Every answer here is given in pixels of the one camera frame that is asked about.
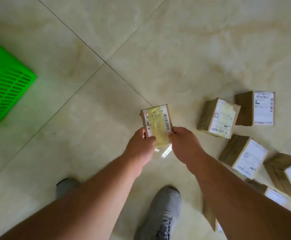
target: green basket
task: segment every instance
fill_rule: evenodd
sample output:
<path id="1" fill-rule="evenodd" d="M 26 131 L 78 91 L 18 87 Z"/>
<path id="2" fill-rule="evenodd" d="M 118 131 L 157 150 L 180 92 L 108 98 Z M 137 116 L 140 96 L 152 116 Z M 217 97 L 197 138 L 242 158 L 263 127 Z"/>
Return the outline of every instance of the green basket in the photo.
<path id="1" fill-rule="evenodd" d="M 34 82 L 35 74 L 0 46 L 0 121 Z"/>

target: marble pattern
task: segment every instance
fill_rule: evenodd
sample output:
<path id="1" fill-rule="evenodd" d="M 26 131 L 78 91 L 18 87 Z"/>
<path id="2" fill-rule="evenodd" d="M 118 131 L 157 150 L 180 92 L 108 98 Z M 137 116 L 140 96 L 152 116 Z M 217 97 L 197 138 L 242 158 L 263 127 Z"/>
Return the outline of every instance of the marble pattern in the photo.
<path id="1" fill-rule="evenodd" d="M 107 60 L 164 2 L 164 0 L 41 1 L 103 60 Z"/>
<path id="2" fill-rule="evenodd" d="M 0 0 L 0 45 L 37 79 L 0 124 L 0 169 L 103 61 L 39 0 Z"/>
<path id="3" fill-rule="evenodd" d="M 191 129 L 218 158 L 227 139 L 196 130 L 204 102 L 233 101 L 235 94 L 249 90 L 275 91 L 276 126 L 236 126 L 234 132 L 260 141 L 271 150 L 269 156 L 291 154 L 291 0 L 40 1 L 109 59 L 101 66 L 38 0 L 4 0 L 9 5 L 0 7 L 6 11 L 0 20 L 25 30 L 47 17 L 53 21 L 34 33 L 0 26 L 1 44 L 41 78 L 25 95 L 37 106 L 31 108 L 24 96 L 7 117 L 9 123 L 0 125 L 0 154 L 8 158 L 24 146 L 0 172 L 0 234 L 53 201 L 59 180 L 68 175 L 86 180 L 120 155 L 142 126 L 140 109 L 150 105 L 169 104 L 173 124 Z M 79 59 L 76 40 L 83 47 Z M 75 72 L 67 75 L 74 61 Z M 19 121 L 26 112 L 27 120 Z M 27 127 L 33 133 L 27 134 Z M 20 138 L 12 136 L 17 131 Z M 5 139 L 6 132 L 10 137 Z M 225 239 L 201 213 L 195 178 L 172 152 L 165 159 L 161 154 L 155 153 L 135 181 L 111 239 L 132 239 L 153 196 L 166 184 L 175 185 L 183 197 L 174 239 Z M 257 180 L 275 189 L 264 168 Z"/>

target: brown cardboard box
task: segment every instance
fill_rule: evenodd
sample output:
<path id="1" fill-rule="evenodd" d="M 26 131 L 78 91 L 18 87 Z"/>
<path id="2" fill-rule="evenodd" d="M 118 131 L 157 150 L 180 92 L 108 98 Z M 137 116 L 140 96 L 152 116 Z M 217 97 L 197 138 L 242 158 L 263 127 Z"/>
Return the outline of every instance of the brown cardboard box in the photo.
<path id="1" fill-rule="evenodd" d="M 207 221 L 211 225 L 212 229 L 215 232 L 222 232 L 223 233 L 223 229 L 222 229 L 221 225 L 219 224 L 211 207 L 208 205 L 208 203 L 205 199 L 203 199 L 203 210 L 202 211 L 203 211 L 204 217 L 207 219 Z"/>
<path id="2" fill-rule="evenodd" d="M 285 205 L 287 202 L 287 198 L 279 194 L 273 189 L 270 189 L 267 185 L 261 184 L 252 179 L 245 180 L 252 188 L 259 191 L 260 193 L 264 194 L 269 199 L 273 200 L 274 202 L 278 203 L 279 205 Z"/>
<path id="3" fill-rule="evenodd" d="M 171 115 L 167 104 L 140 111 L 146 137 L 155 136 L 155 147 L 171 144 L 168 134 L 173 132 Z"/>
<path id="4" fill-rule="evenodd" d="M 236 125 L 274 126 L 275 92 L 245 92 L 235 96 L 241 105 Z"/>
<path id="5" fill-rule="evenodd" d="M 291 196 L 291 155 L 279 153 L 264 162 L 276 188 Z"/>
<path id="6" fill-rule="evenodd" d="M 220 98 L 207 101 L 197 129 L 215 137 L 230 139 L 239 110 L 239 105 Z"/>
<path id="7" fill-rule="evenodd" d="M 233 135 L 219 160 L 246 177 L 253 179 L 267 154 L 268 150 L 253 138 Z"/>

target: shoe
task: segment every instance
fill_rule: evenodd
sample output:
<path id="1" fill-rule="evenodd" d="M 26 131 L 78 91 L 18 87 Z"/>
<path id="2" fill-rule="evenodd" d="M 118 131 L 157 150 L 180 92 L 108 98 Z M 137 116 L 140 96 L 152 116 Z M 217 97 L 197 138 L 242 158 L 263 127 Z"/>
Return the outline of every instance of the shoe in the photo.
<path id="1" fill-rule="evenodd" d="M 66 178 L 56 184 L 56 199 L 62 198 L 69 190 L 80 186 L 80 182 L 75 178 Z"/>
<path id="2" fill-rule="evenodd" d="M 170 240 L 180 217 L 182 199 L 180 192 L 165 186 L 155 195 L 148 219 L 134 236 L 134 240 Z"/>

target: hand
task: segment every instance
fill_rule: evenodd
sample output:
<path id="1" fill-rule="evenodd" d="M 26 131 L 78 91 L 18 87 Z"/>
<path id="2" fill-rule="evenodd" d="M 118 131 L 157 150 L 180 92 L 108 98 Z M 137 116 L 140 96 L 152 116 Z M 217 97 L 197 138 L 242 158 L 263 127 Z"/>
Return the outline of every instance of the hand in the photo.
<path id="1" fill-rule="evenodd" d="M 151 160 L 156 140 L 154 136 L 145 138 L 144 128 L 140 128 L 131 137 L 123 156 L 136 161 L 142 170 L 143 166 Z"/>
<path id="2" fill-rule="evenodd" d="M 174 133 L 169 134 L 172 142 L 172 150 L 175 156 L 187 165 L 188 169 L 196 158 L 205 154 L 198 138 L 188 129 L 184 127 L 173 127 Z"/>

